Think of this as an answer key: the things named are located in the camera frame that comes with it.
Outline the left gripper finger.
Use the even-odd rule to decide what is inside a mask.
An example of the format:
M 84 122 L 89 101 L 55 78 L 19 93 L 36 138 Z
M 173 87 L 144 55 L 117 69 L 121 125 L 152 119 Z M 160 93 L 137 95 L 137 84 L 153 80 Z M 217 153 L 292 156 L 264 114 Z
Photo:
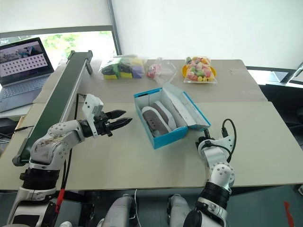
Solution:
M 132 121 L 132 118 L 129 118 L 129 117 L 118 119 L 115 122 L 110 123 L 110 129 L 122 128 L 122 127 L 126 126 L 127 124 L 129 124 L 131 121 Z
M 113 110 L 113 111 L 107 112 L 106 116 L 108 119 L 116 119 L 125 113 L 126 113 L 126 111 L 124 111 L 124 110 Z

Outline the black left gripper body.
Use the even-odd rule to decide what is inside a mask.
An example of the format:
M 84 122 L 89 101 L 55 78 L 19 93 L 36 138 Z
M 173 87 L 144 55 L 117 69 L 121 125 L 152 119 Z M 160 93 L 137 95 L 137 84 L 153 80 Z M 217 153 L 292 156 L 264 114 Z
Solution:
M 104 112 L 101 112 L 94 117 L 94 125 L 98 135 L 107 135 L 109 137 L 113 136 L 110 129 L 109 118 Z

